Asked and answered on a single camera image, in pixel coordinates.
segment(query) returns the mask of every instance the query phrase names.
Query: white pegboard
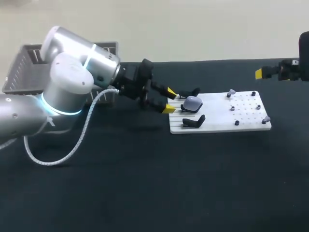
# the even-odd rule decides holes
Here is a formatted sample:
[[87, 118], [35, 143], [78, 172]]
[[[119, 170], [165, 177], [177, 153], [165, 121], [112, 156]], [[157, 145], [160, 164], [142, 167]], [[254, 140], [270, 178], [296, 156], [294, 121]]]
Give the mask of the white pegboard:
[[[190, 133], [218, 133], [237, 131], [266, 131], [271, 129], [271, 123], [262, 124], [262, 120], [267, 116], [261, 97], [257, 91], [255, 96], [251, 96], [252, 91], [236, 92], [230, 98], [226, 93], [202, 93], [197, 97], [201, 98], [203, 105], [196, 114], [181, 112], [180, 105], [185, 99], [169, 99], [171, 106], [176, 107], [173, 114], [169, 114], [169, 126], [172, 134]], [[183, 118], [197, 121], [201, 115], [206, 119], [200, 128], [184, 127]]]

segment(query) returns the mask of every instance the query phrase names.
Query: white wall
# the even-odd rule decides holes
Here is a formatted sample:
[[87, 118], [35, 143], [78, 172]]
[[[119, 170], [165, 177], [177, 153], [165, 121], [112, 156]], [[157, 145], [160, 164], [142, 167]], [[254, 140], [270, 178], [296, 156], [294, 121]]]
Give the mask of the white wall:
[[61, 25], [118, 41], [122, 61], [298, 56], [308, 0], [0, 0], [0, 85], [20, 45]]

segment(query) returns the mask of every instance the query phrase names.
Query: white cable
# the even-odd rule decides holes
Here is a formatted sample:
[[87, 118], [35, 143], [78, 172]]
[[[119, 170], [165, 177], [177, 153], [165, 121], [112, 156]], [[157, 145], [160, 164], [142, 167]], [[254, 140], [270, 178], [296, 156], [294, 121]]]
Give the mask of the white cable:
[[79, 137], [79, 140], [77, 141], [75, 147], [72, 149], [72, 151], [67, 154], [65, 157], [63, 157], [62, 159], [60, 160], [57, 160], [57, 161], [54, 161], [54, 162], [43, 162], [43, 161], [40, 161], [38, 160], [37, 158], [35, 158], [32, 154], [32, 152], [30, 151], [30, 148], [29, 148], [29, 144], [28, 144], [28, 137], [27, 136], [24, 136], [24, 143], [25, 143], [25, 148], [26, 148], [26, 151], [29, 155], [29, 157], [34, 161], [36, 162], [37, 164], [40, 164], [40, 165], [44, 165], [44, 166], [53, 166], [53, 165], [58, 165], [58, 164], [61, 164], [63, 163], [64, 161], [68, 160], [78, 149], [78, 147], [80, 146], [80, 144], [82, 143], [83, 141], [83, 138], [85, 136], [85, 133], [86, 133], [86, 130], [87, 130], [87, 127], [88, 127], [88, 123], [90, 121], [90, 117], [91, 117], [91, 114], [92, 114], [92, 111], [93, 111], [93, 108], [95, 107], [97, 101], [100, 99], [100, 97], [106, 93], [109, 93], [109, 92], [113, 92], [115, 94], [118, 94], [119, 90], [117, 89], [114, 89], [114, 88], [109, 88], [109, 89], [106, 89], [102, 92], [100, 92], [93, 100], [90, 108], [89, 108], [89, 111], [88, 111], [88, 114], [87, 114], [87, 118], [86, 118], [86, 121], [85, 121], [85, 124], [84, 124], [84, 127], [83, 127], [83, 130], [82, 130], [82, 133], [81, 133], [81, 136]]
[[14, 143], [15, 141], [16, 141], [16, 139], [10, 139], [10, 140], [6, 141], [5, 143], [3, 143], [3, 144], [0, 145], [0, 150], [1, 150], [1, 149], [4, 149], [5, 147], [7, 147], [7, 146], [9, 146], [9, 145], [11, 145], [11, 144]]

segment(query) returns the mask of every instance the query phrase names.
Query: gray basket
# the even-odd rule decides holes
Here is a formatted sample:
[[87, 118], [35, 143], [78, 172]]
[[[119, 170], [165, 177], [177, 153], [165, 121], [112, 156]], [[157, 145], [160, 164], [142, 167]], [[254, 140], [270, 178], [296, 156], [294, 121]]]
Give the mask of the gray basket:
[[[105, 50], [117, 55], [118, 43], [96, 43]], [[11, 64], [8, 76], [2, 88], [5, 94], [18, 95], [37, 95], [43, 92], [43, 89], [49, 81], [50, 64], [43, 62], [40, 49], [41, 44], [24, 45], [20, 48], [15, 60]], [[87, 103], [102, 91], [101, 88], [95, 87], [89, 94]], [[98, 103], [114, 103], [114, 93], [107, 93]]]

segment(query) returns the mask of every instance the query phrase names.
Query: black table surface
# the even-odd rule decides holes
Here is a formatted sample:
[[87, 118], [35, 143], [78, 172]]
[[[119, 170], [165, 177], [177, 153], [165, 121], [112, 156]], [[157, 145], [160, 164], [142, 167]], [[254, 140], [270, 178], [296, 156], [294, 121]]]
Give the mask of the black table surface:
[[[176, 92], [259, 91], [270, 131], [173, 135], [167, 115], [119, 97], [114, 108], [95, 109], [64, 165], [33, 163], [21, 139], [2, 150], [0, 231], [308, 231], [309, 83], [254, 79], [278, 61], [169, 62], [154, 70]], [[34, 155], [66, 155], [86, 113], [71, 132], [32, 137]]]

